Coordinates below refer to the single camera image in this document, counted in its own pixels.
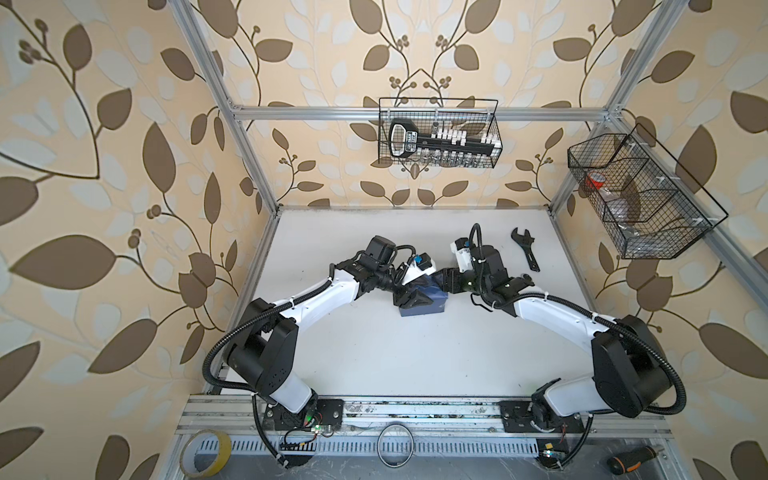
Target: black wire basket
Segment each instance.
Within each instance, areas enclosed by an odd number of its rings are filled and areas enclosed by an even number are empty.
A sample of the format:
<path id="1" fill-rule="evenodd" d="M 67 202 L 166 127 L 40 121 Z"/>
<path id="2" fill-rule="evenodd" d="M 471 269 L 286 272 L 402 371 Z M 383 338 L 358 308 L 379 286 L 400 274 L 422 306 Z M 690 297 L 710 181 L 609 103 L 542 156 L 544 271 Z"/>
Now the black wire basket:
<path id="1" fill-rule="evenodd" d="M 668 174 L 651 156 L 648 149 L 653 146 L 674 161 L 674 173 Z M 568 148 L 568 168 L 623 259 L 675 258 L 728 217 L 641 124 L 629 134 L 602 134 Z M 720 212 L 708 214 L 699 207 L 701 200 Z"/>
<path id="2" fill-rule="evenodd" d="M 504 146 L 498 101 L 379 99 L 379 161 L 437 167 L 493 168 Z"/>

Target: black cable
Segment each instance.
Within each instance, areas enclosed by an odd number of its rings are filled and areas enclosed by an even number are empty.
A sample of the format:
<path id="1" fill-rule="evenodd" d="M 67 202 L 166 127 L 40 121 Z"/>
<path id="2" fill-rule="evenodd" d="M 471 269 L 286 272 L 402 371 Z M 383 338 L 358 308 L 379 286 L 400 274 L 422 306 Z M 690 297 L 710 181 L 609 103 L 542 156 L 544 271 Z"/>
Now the black cable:
<path id="1" fill-rule="evenodd" d="M 264 444 L 266 449 L 270 451 L 275 460 L 277 460 L 277 463 L 281 464 L 283 468 L 288 468 L 288 458 L 286 458 L 285 455 L 275 449 L 274 445 L 272 445 L 272 442 L 270 442 L 270 440 L 267 438 L 266 433 L 264 433 L 264 427 L 262 427 L 261 421 L 259 420 L 259 409 L 256 396 L 252 395 L 250 398 L 251 403 L 253 404 L 253 423 L 256 424 L 256 430 L 259 432 L 259 438 L 261 438 L 261 442 Z"/>
<path id="2" fill-rule="evenodd" d="M 594 420 L 594 417 L 592 414 L 589 415 L 589 418 L 587 418 L 587 425 L 584 427 L 584 433 L 581 434 L 581 437 L 579 437 L 578 442 L 576 442 L 576 445 L 574 445 L 574 448 L 571 449 L 571 451 L 563 458 L 562 462 L 557 462 L 555 465 L 559 468 L 564 468 L 567 464 L 571 463 L 571 461 L 574 459 L 576 454 L 581 450 L 581 447 L 584 446 L 584 443 L 587 441 L 587 437 L 589 436 L 589 432 L 592 430 L 592 421 Z"/>
<path id="3" fill-rule="evenodd" d="M 305 293 L 304 295 L 297 297 L 293 301 L 293 303 L 285 302 L 282 305 L 275 306 L 273 308 L 270 308 L 269 310 L 264 310 L 262 313 L 259 313 L 254 318 L 239 325 L 238 327 L 233 329 L 231 332 L 225 333 L 219 339 L 219 341 L 216 342 L 214 346 L 210 349 L 208 354 L 205 356 L 205 359 L 203 359 L 202 370 L 203 370 L 203 378 L 205 379 L 205 381 L 210 383 L 212 386 L 217 386 L 223 389 L 239 389 L 239 390 L 247 390 L 248 392 L 256 393 L 256 389 L 248 385 L 247 383 L 228 382 L 226 380 L 220 380 L 216 378 L 216 376 L 214 376 L 213 373 L 210 371 L 210 366 L 214 362 L 214 357 L 216 357 L 216 354 L 218 354 L 219 351 L 221 351 L 221 349 L 224 348 L 226 344 L 228 344 L 235 336 L 243 332 L 245 329 L 248 329 L 251 326 L 254 326 L 255 331 L 258 332 L 270 320 L 271 316 L 274 316 L 280 312 L 284 312 L 289 308 L 293 308 L 294 305 L 306 302 L 310 298 L 320 295 L 329 286 L 331 286 L 333 272 L 335 269 L 336 269 L 336 266 L 333 263 L 331 263 L 329 265 L 328 280 L 323 285 L 315 288 L 311 292 Z M 278 452 L 274 448 L 274 446 L 270 443 L 270 440 L 267 438 L 266 433 L 264 433 L 264 428 L 262 427 L 261 421 L 259 420 L 259 412 L 257 409 L 257 399 L 255 395 L 251 396 L 251 402 L 253 403 L 253 423 L 256 424 L 256 430 L 259 432 L 259 437 L 261 438 L 261 441 L 264 443 L 264 446 L 266 447 L 266 449 L 270 451 L 270 453 L 277 460 L 278 463 L 280 463 L 284 468 L 289 468 L 290 465 L 289 465 L 288 459 L 282 453 Z"/>
<path id="4" fill-rule="evenodd" d="M 502 304 L 496 305 L 495 303 L 493 303 L 492 307 L 496 309 L 503 309 L 512 305 L 515 302 L 518 302 L 519 300 L 523 300 L 526 298 L 541 298 L 541 299 L 551 300 L 553 302 L 560 303 L 561 305 L 565 305 L 566 307 L 579 312 L 581 315 L 584 315 L 587 318 L 592 318 L 592 312 L 585 309 L 583 306 L 579 306 L 569 300 L 562 299 L 557 296 L 552 296 L 552 295 L 545 296 L 543 293 L 539 293 L 539 292 L 521 293 Z M 654 413 L 656 415 L 675 415 L 677 413 L 682 412 L 687 402 L 685 386 L 683 385 L 683 380 L 680 379 L 680 376 L 677 374 L 677 372 L 675 372 L 675 369 L 667 361 L 667 359 L 665 359 L 659 352 L 657 352 L 654 347 L 648 345 L 648 343 L 646 343 L 644 340 L 642 340 L 639 336 L 637 336 L 634 332 L 632 332 L 628 328 L 622 326 L 620 323 L 613 323 L 599 316 L 596 316 L 594 318 L 594 321 L 597 323 L 600 323 L 602 326 L 608 327 L 609 329 L 615 331 L 616 333 L 619 333 L 624 338 L 628 339 L 635 345 L 645 350 L 650 356 L 652 356 L 658 362 L 659 367 L 661 367 L 664 373 L 667 374 L 667 378 L 670 380 L 675 390 L 675 396 L 676 396 L 675 402 L 668 407 L 648 406 L 645 408 L 645 411 L 649 413 Z"/>

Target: roll of tape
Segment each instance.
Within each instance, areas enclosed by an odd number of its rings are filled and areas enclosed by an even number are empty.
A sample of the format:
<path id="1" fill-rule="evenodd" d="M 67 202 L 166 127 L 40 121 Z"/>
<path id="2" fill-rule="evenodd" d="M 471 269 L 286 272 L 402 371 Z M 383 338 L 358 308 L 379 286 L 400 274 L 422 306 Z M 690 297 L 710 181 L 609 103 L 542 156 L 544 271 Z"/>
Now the roll of tape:
<path id="1" fill-rule="evenodd" d="M 211 440 L 212 437 L 216 437 L 219 440 L 219 452 L 216 454 L 214 462 L 201 472 L 194 466 L 194 456 L 197 450 L 200 449 L 200 446 L 203 445 L 203 442 Z M 227 464 L 230 455 L 232 455 L 232 440 L 230 440 L 229 435 L 218 430 L 200 430 L 192 436 L 184 446 L 184 449 L 181 450 L 179 466 L 187 477 L 210 477 L 216 475 Z"/>

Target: white table surface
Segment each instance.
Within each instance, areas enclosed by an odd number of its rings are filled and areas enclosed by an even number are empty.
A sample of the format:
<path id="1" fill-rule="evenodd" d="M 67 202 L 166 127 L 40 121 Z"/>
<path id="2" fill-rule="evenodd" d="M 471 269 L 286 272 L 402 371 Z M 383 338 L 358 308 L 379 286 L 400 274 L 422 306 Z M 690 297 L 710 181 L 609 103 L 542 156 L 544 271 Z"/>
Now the white table surface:
<path id="1" fill-rule="evenodd" d="M 427 252 L 438 269 L 456 266 L 449 244 L 474 222 L 510 276 L 528 273 L 549 293 L 587 305 L 543 210 L 288 210 L 255 297 L 306 289 L 374 235 Z M 514 227 L 535 238 L 540 273 L 510 238 Z M 468 293 L 451 295 L 444 313 L 401 317 L 392 294 L 377 290 L 300 330 L 293 371 L 320 395 L 527 396 L 552 379 L 590 372 L 591 357 L 543 326 L 473 306 Z M 231 370 L 227 379 L 241 381 Z"/>

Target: black screwdriver handle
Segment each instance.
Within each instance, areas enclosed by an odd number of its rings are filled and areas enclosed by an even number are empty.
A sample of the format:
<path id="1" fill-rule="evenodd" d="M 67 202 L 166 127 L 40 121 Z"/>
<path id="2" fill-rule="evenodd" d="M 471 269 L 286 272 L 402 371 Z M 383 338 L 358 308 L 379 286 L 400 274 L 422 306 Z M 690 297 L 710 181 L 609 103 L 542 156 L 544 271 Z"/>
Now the black screwdriver handle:
<path id="1" fill-rule="evenodd" d="M 642 465 L 643 462 L 656 458 L 658 453 L 649 446 L 640 447 L 637 450 L 631 452 L 620 453 L 614 457 L 610 457 L 606 463 L 608 469 L 614 475 L 623 475 L 628 472 L 633 472 Z"/>

